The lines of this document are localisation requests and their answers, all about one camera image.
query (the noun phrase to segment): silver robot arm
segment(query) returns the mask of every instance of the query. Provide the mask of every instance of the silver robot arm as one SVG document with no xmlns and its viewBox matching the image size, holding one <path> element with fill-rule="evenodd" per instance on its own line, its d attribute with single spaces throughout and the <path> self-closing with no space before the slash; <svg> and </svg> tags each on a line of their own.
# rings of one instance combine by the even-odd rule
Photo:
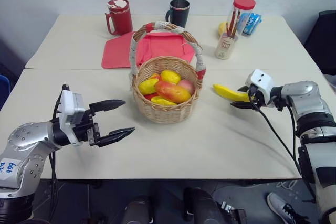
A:
<svg viewBox="0 0 336 224">
<path fill-rule="evenodd" d="M 300 138 L 299 164 L 303 179 L 316 186 L 320 220 L 336 224 L 336 123 L 312 81 L 275 87 L 272 78 L 256 69 L 246 80 L 245 91 L 258 106 L 290 106 Z"/>
<path fill-rule="evenodd" d="M 134 128 L 119 129 L 100 136 L 96 112 L 116 109 L 125 104 L 108 100 L 83 107 L 80 94 L 63 85 L 55 109 L 60 117 L 42 123 L 26 123 L 15 129 L 0 154 L 0 224 L 19 223 L 31 216 L 34 193 L 38 187 L 46 158 L 62 146 L 106 146 L 120 141 Z"/>
</svg>

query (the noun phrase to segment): red lid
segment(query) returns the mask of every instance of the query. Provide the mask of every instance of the red lid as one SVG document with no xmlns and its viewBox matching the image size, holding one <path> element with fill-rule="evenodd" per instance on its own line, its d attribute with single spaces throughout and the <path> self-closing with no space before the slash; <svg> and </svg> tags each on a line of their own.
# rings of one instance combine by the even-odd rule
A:
<svg viewBox="0 0 336 224">
<path fill-rule="evenodd" d="M 254 0 L 233 0 L 233 5 L 242 10 L 252 10 L 256 2 Z"/>
<path fill-rule="evenodd" d="M 110 0 L 107 2 L 107 7 L 111 12 L 123 12 L 130 8 L 128 0 Z"/>
</svg>

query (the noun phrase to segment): woven basket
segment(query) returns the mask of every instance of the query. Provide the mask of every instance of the woven basket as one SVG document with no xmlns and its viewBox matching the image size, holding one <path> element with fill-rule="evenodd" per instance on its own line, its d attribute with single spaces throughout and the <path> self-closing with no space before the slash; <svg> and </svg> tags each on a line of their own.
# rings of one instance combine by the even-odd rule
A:
<svg viewBox="0 0 336 224">
<path fill-rule="evenodd" d="M 176 34 L 181 34 L 196 52 L 196 69 L 194 69 L 188 62 L 170 56 L 150 59 L 138 69 L 136 63 L 136 46 L 139 40 L 152 30 L 168 30 Z M 169 22 L 148 23 L 142 26 L 133 35 L 131 41 L 130 62 L 132 69 L 132 91 L 135 102 L 143 115 L 155 123 L 178 123 L 191 115 L 202 88 L 202 80 L 205 74 L 205 65 L 202 61 L 201 47 L 191 34 L 184 31 L 184 28 Z M 147 80 L 153 73 L 160 74 L 165 69 L 174 70 L 181 75 L 182 79 L 187 79 L 193 83 L 195 93 L 188 101 L 176 106 L 162 106 L 152 103 L 140 93 L 138 86 L 142 81 Z"/>
</svg>

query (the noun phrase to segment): black mug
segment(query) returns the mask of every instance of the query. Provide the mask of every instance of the black mug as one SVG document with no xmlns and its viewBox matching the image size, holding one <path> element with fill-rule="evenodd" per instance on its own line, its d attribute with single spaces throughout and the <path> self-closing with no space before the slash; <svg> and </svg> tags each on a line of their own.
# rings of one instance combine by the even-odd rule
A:
<svg viewBox="0 0 336 224">
<path fill-rule="evenodd" d="M 185 27 L 189 14 L 189 6 L 190 3 L 187 0 L 171 0 L 169 10 L 166 13 L 166 21 Z"/>
</svg>

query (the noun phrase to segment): table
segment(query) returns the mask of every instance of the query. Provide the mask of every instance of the table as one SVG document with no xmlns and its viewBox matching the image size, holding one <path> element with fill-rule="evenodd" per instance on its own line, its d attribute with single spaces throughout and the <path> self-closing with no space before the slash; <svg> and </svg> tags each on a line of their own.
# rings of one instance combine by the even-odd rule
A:
<svg viewBox="0 0 336 224">
<path fill-rule="evenodd" d="M 134 30 L 163 20 L 164 16 L 132 16 Z M 215 58 L 218 25 L 226 16 L 190 16 L 186 30 L 198 40 L 204 51 L 207 69 L 301 69 L 316 70 L 300 41 L 281 16 L 265 16 L 254 34 L 241 36 L 232 57 Z M 60 15 L 45 40 L 27 63 L 32 69 L 102 69 L 105 42 L 112 39 L 105 16 Z"/>
<path fill-rule="evenodd" d="M 36 70 L 25 69 L 0 111 L 0 132 L 6 138 L 17 126 L 51 119 L 61 85 L 83 95 L 84 103 L 122 99 L 116 110 L 99 112 L 94 120 L 101 134 L 122 127 L 136 130 L 121 142 L 98 148 L 84 143 L 65 146 L 57 152 L 57 176 L 61 179 L 119 178 L 206 178 L 206 179 L 293 179 L 295 165 L 255 111 L 241 110 L 216 95 L 213 83 L 232 89 L 243 86 L 252 70 L 209 70 L 192 116 L 178 124 L 155 124 L 140 114 L 129 90 L 129 70 Z M 313 80 L 336 115 L 335 94 L 319 70 L 269 70 L 275 83 Z M 288 111 L 264 108 L 274 128 L 291 143 Z M 42 178 L 50 178 L 46 162 Z"/>
</svg>

